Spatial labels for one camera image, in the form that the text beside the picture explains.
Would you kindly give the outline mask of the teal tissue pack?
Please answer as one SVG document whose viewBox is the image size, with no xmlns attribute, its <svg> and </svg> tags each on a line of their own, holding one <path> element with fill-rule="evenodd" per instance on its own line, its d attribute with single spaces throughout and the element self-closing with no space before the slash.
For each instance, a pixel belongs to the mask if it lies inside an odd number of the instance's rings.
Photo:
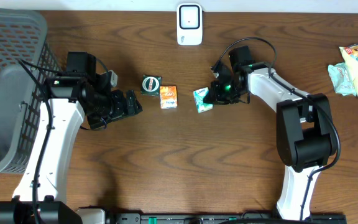
<svg viewBox="0 0 358 224">
<path fill-rule="evenodd" d="M 196 109 L 197 109 L 198 113 L 202 113 L 202 112 L 209 111 L 209 110 L 213 109 L 212 104 L 205 103 L 203 101 L 205 96 L 208 95 L 208 93 L 209 93 L 208 87 L 200 88 L 193 92 L 193 97 L 195 100 Z"/>
</svg>

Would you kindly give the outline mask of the green round logo box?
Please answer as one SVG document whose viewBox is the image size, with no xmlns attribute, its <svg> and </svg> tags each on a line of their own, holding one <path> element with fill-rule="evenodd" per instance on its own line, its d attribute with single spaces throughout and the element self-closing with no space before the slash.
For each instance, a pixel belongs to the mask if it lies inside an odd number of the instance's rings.
<svg viewBox="0 0 358 224">
<path fill-rule="evenodd" d="M 143 75 L 141 84 L 141 94 L 149 96 L 159 96 L 162 77 Z"/>
</svg>

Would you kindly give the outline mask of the teal wet wipe packet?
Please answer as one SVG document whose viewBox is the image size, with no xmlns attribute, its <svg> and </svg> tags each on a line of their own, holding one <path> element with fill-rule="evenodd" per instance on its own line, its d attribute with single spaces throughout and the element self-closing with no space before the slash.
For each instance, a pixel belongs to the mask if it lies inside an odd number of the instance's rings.
<svg viewBox="0 0 358 224">
<path fill-rule="evenodd" d="M 345 63 L 328 65 L 328 73 L 333 83 L 335 93 L 341 94 L 342 96 L 357 95 Z"/>
</svg>

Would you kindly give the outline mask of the orange tissue pack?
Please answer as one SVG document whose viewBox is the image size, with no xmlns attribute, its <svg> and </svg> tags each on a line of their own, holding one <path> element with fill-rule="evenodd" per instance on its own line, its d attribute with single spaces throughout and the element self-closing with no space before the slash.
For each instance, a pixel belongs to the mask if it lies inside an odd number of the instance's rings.
<svg viewBox="0 0 358 224">
<path fill-rule="evenodd" d="M 161 109 L 174 109 L 178 106 L 177 87 L 160 87 L 160 107 Z"/>
</svg>

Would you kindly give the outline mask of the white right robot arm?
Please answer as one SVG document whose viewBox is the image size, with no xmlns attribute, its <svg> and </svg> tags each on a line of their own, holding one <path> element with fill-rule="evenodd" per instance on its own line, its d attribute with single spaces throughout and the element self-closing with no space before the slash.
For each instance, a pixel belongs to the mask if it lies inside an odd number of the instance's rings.
<svg viewBox="0 0 358 224">
<path fill-rule="evenodd" d="M 276 146 L 285 165 L 281 196 L 276 204 L 280 218 L 305 221 L 311 217 L 310 202 L 319 174 L 338 156 L 339 135 L 332 121 L 328 98 L 320 93 L 300 91 L 267 62 L 256 62 L 248 46 L 225 51 L 227 67 L 219 59 L 211 71 L 211 82 L 204 103 L 229 105 L 245 103 L 252 95 L 263 100 L 276 114 Z"/>
</svg>

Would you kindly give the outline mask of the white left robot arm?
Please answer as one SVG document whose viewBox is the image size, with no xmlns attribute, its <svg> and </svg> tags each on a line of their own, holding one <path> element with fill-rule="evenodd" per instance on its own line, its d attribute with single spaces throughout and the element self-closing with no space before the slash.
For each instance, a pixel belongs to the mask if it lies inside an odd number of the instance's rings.
<svg viewBox="0 0 358 224">
<path fill-rule="evenodd" d="M 69 52 L 65 71 L 37 85 L 43 100 L 37 135 L 12 199 L 0 201 L 0 223 L 113 222 L 103 208 L 66 205 L 68 167 L 83 122 L 101 131 L 142 112 L 133 90 L 116 89 L 114 71 L 96 72 L 99 62 L 88 52 Z"/>
</svg>

